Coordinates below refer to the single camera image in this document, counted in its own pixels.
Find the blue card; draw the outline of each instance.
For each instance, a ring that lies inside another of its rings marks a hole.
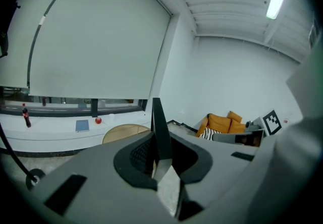
[[[75,132],[87,132],[89,131],[89,121],[88,120],[77,120]]]

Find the black mesh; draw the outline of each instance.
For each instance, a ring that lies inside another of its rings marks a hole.
[[[151,176],[153,161],[155,155],[155,146],[152,139],[149,139],[136,147],[130,153],[131,165],[138,171]]]

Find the ceiling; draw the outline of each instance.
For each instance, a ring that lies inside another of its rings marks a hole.
[[[183,0],[196,36],[243,39],[276,49],[301,62],[309,54],[312,11],[305,0],[284,0],[275,20],[266,17],[270,0]]]

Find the striped pillow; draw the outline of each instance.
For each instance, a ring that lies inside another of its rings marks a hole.
[[[218,131],[212,130],[210,128],[205,128],[204,132],[200,135],[200,138],[211,141],[212,140],[212,135],[214,133],[222,133],[222,132],[218,132]]]

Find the bottle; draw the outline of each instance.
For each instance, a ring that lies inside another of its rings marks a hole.
[[[25,103],[22,104],[22,106],[23,106],[22,115],[24,116],[24,119],[26,121],[26,126],[29,128],[29,127],[31,127],[31,123],[29,121],[28,110],[27,110],[27,108],[24,107],[25,105],[26,105]]]
[[[42,97],[42,106],[46,106],[46,97]]]

